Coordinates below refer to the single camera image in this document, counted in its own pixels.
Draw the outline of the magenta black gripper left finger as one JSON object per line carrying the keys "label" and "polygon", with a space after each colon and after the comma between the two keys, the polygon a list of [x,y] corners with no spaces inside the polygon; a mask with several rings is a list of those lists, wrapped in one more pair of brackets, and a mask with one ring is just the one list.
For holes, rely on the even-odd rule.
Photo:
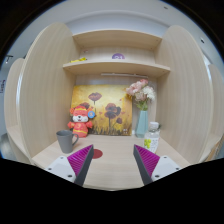
{"label": "magenta black gripper left finger", "polygon": [[79,186],[84,184],[93,155],[94,148],[92,145],[89,145],[67,157],[76,175],[76,179],[74,181],[75,184]]}

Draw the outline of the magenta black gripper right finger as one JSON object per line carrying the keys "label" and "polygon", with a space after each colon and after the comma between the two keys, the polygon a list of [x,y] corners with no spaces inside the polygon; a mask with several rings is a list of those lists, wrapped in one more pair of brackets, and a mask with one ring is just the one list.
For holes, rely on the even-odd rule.
{"label": "magenta black gripper right finger", "polygon": [[159,162],[160,157],[139,145],[134,145],[133,155],[143,184],[147,185],[152,183],[152,173]]}

